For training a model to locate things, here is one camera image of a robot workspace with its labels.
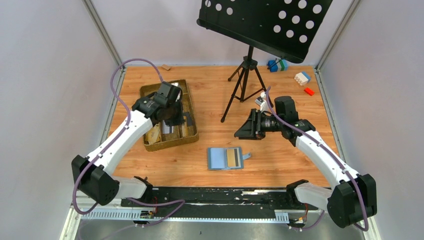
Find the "silver credit card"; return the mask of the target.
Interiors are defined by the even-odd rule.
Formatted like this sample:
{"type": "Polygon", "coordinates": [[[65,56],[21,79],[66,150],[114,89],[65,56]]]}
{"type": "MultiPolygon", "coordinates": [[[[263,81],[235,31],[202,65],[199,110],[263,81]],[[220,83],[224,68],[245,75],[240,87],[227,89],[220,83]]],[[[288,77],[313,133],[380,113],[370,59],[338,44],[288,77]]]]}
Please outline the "silver credit card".
{"type": "Polygon", "coordinates": [[[167,125],[164,121],[162,122],[162,134],[168,135],[174,133],[174,126],[167,125]]]}

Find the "gold credit card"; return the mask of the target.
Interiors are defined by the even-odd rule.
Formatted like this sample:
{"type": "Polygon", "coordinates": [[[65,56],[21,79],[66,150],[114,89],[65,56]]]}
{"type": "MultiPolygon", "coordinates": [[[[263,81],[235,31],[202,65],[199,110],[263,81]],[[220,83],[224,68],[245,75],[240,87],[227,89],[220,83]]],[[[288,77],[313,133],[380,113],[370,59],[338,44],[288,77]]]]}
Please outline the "gold credit card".
{"type": "Polygon", "coordinates": [[[155,125],[145,134],[145,140],[149,145],[156,144],[162,140],[161,126],[155,125]]]}

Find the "blue leather card holder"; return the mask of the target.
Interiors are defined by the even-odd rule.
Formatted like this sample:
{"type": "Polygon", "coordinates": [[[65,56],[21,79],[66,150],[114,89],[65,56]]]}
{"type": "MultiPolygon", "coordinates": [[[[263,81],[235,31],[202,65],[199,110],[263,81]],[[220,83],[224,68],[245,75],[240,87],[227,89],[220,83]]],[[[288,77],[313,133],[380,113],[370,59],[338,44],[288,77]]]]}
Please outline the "blue leather card holder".
{"type": "Polygon", "coordinates": [[[251,153],[243,154],[241,147],[209,147],[207,149],[207,167],[209,170],[238,170],[244,168],[244,161],[251,153]]]}

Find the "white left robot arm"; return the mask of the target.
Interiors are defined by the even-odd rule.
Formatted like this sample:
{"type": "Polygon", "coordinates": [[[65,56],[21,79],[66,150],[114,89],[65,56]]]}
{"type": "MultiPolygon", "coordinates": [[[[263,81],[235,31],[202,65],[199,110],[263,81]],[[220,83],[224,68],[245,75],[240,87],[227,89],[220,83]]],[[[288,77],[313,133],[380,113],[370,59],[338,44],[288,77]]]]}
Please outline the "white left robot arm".
{"type": "Polygon", "coordinates": [[[124,121],[100,146],[71,161],[75,191],[83,192],[101,206],[113,199],[140,199],[148,189],[147,181],[116,177],[113,173],[132,146],[159,123],[184,123],[183,90],[177,83],[164,81],[158,90],[137,99],[127,108],[124,121]]]}

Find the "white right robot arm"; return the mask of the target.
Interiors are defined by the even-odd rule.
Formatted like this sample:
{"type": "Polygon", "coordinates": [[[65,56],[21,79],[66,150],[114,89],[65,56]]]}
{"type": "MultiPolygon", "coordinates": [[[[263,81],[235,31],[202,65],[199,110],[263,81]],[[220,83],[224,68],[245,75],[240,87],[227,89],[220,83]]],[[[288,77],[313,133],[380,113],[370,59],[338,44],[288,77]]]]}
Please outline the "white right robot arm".
{"type": "Polygon", "coordinates": [[[377,214],[377,185],[370,174],[360,174],[332,151],[316,128],[300,119],[290,96],[274,100],[275,113],[251,109],[246,122],[234,133],[240,140],[262,140],[267,132],[283,138],[303,152],[325,176],[330,188],[301,179],[286,186],[286,201],[326,211],[340,228],[357,225],[377,214]]]}

